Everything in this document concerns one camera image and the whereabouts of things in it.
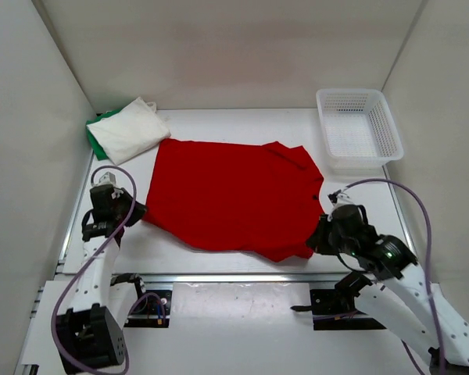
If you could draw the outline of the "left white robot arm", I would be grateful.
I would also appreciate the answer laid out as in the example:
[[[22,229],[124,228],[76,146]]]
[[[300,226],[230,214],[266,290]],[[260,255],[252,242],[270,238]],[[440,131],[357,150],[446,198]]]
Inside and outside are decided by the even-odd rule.
[[[112,182],[95,184],[92,203],[81,224],[83,259],[69,285],[66,311],[54,310],[52,337],[68,374],[104,374],[127,365],[123,328],[129,312],[148,304],[148,293],[136,273],[114,276],[124,230],[136,224],[147,209]]]

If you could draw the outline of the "white t shirt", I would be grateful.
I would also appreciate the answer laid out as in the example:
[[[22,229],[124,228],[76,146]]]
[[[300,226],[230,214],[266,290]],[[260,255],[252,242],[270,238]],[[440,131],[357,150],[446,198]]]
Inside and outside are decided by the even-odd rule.
[[[136,98],[114,116],[88,126],[115,165],[120,165],[170,136],[156,111],[156,103]]]

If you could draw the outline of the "green polo shirt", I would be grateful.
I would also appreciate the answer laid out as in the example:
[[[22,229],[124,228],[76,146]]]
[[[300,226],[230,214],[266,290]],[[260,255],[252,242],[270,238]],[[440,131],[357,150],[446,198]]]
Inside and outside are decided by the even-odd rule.
[[[102,146],[98,143],[98,141],[95,139],[95,137],[92,135],[91,131],[89,130],[88,126],[93,123],[97,123],[99,121],[102,121],[106,118],[109,118],[111,116],[114,116],[115,114],[119,113],[121,109],[115,109],[112,111],[108,111],[105,113],[100,113],[98,114],[93,120],[88,120],[85,123],[85,130],[86,130],[86,135],[88,137],[89,144],[92,148],[92,151],[95,154],[95,157],[97,160],[107,160],[109,157],[107,156],[106,152],[102,148]]]

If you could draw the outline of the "red t shirt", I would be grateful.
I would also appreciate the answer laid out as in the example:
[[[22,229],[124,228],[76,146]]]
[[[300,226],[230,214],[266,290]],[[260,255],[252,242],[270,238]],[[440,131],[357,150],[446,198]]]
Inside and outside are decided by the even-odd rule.
[[[162,141],[144,220],[198,250],[309,259],[324,176],[303,146]]]

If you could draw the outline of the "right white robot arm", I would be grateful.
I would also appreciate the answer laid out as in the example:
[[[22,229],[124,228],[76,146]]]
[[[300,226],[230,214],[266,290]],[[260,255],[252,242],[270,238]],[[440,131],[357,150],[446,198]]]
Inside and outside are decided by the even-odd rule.
[[[469,374],[469,323],[426,277],[404,242],[378,234],[361,205],[336,205],[320,216],[306,242],[319,255],[349,255],[359,263],[341,279],[330,297],[296,312],[311,311],[315,321],[354,311],[369,316],[412,348],[432,374]]]

